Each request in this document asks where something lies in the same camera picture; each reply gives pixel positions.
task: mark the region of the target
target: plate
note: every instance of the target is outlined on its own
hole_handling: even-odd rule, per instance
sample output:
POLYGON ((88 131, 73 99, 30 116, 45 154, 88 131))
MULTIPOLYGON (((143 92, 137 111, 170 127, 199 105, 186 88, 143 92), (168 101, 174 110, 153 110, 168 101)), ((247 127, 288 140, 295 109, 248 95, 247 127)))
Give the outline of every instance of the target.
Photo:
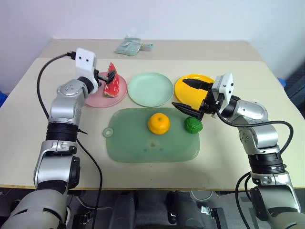
POLYGON ((208 92, 205 90, 198 90, 188 86, 187 84, 182 82, 182 80, 184 79, 197 79, 208 83, 214 83, 214 80, 205 75, 198 74, 185 75, 179 80, 177 80, 175 84, 175 96, 177 97, 179 102, 187 104, 195 110, 199 110, 202 100, 205 99, 206 94, 208 92))
POLYGON ((105 108, 119 103, 127 93, 126 81, 120 75, 119 75, 119 80, 120 80, 120 84, 119 84, 120 90, 116 97, 105 97, 103 95, 103 90, 106 83, 102 80, 99 80, 102 83, 102 85, 100 86, 99 90, 96 93, 89 95, 88 99, 86 100, 86 104, 92 107, 105 108))
POLYGON ((161 106, 173 96, 173 84, 160 73, 141 73, 128 84, 131 99, 146 107, 161 106))

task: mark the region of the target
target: table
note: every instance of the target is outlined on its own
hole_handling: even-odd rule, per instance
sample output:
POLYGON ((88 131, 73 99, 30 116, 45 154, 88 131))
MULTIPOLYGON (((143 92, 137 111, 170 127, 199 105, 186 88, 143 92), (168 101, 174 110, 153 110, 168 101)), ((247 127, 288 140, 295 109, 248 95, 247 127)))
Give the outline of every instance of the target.
MULTIPOLYGON (((106 71, 113 62, 127 83, 138 73, 158 72, 175 81, 190 73, 211 78, 233 73, 234 95, 263 104, 269 120, 285 120, 295 130, 294 138, 283 154, 294 187, 305 187, 305 122, 287 98, 283 87, 246 42, 147 41, 151 52, 134 57, 114 54, 119 40, 52 40, 42 51, 0 109, 0 187, 34 188, 33 171, 41 142, 45 139, 47 120, 36 95, 36 79, 41 67, 58 54, 83 47, 96 53, 97 69, 106 71)), ((41 95, 49 110, 59 85, 75 78, 74 61, 58 60, 45 70, 41 95)), ((162 107, 171 107, 171 103, 162 107)), ((106 152, 102 130, 120 109, 140 107, 128 95, 119 104, 106 108, 84 106, 79 139, 99 163, 104 189, 207 189, 233 190, 238 178, 250 171, 247 155, 239 141, 237 128, 203 118, 199 155, 181 163, 125 164, 112 161, 106 152)), ((276 125, 279 144, 283 146, 288 128, 276 125)), ((78 148, 81 177, 77 189, 96 189, 99 174, 92 161, 78 148)))

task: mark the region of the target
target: floor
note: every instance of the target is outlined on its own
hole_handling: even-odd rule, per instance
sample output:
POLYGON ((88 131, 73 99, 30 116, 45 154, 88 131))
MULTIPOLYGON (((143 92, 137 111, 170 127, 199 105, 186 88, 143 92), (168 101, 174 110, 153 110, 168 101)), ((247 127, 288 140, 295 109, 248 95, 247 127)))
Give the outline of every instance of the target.
MULTIPOLYGON (((0 192, 7 193, 9 189, 0 188, 0 192)), ((32 190, 28 189, 12 189, 7 195, 0 196, 0 216, 8 216, 10 213, 10 204, 16 199, 21 199, 32 190)), ((301 204, 301 208, 305 209, 305 189, 297 189, 297 195, 301 204)), ((136 225, 170 225, 167 220, 167 210, 165 199, 168 191, 157 190, 141 190, 137 191, 139 198, 139 208, 137 210, 136 225)), ((116 198, 121 191, 103 191, 100 200, 101 207, 113 207, 116 198)), ((194 191, 197 198, 203 199, 209 196, 210 191, 194 191)), ((97 191, 86 191, 81 196, 81 199, 86 205, 94 206, 97 191)), ((266 222, 262 222, 254 216, 254 211, 251 202, 248 200, 244 192, 240 193, 241 207, 244 215, 251 228, 254 229, 270 229, 266 222)), ((84 214, 90 209, 83 207, 76 197, 68 197, 67 204, 69 205, 73 215, 84 214)), ((234 194, 217 195, 215 192, 212 197, 201 203, 198 202, 198 211, 200 206, 207 206, 210 208, 223 208, 226 221, 229 229, 245 229, 245 226, 237 211, 234 194)), ((98 210, 96 219, 96 229, 106 229, 109 225, 109 219, 112 214, 111 209, 98 210)), ((217 228, 210 216, 201 214, 207 229, 217 228)), ((68 224, 68 229, 72 228, 72 220, 68 224)), ((83 229, 91 228, 91 221, 82 227, 83 229)))

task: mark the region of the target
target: red watermelon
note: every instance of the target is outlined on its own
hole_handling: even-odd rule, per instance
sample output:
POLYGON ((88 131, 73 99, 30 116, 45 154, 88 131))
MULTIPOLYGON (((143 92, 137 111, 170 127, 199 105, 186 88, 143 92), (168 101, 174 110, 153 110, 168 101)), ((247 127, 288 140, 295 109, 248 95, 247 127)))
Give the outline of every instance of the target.
POLYGON ((119 75, 115 69, 115 66, 113 63, 110 63, 107 74, 111 73, 112 71, 115 71, 115 77, 112 82, 109 84, 106 84, 104 87, 103 95, 105 97, 116 97, 119 93, 119 75))

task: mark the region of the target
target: orange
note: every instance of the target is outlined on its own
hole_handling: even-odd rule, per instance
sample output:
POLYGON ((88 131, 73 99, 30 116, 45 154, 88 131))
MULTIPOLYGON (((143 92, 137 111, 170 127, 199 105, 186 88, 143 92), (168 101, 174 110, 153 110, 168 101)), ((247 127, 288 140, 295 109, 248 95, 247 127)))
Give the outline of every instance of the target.
POLYGON ((156 135, 162 135, 170 128, 169 118, 162 113, 155 113, 148 120, 148 129, 156 135))

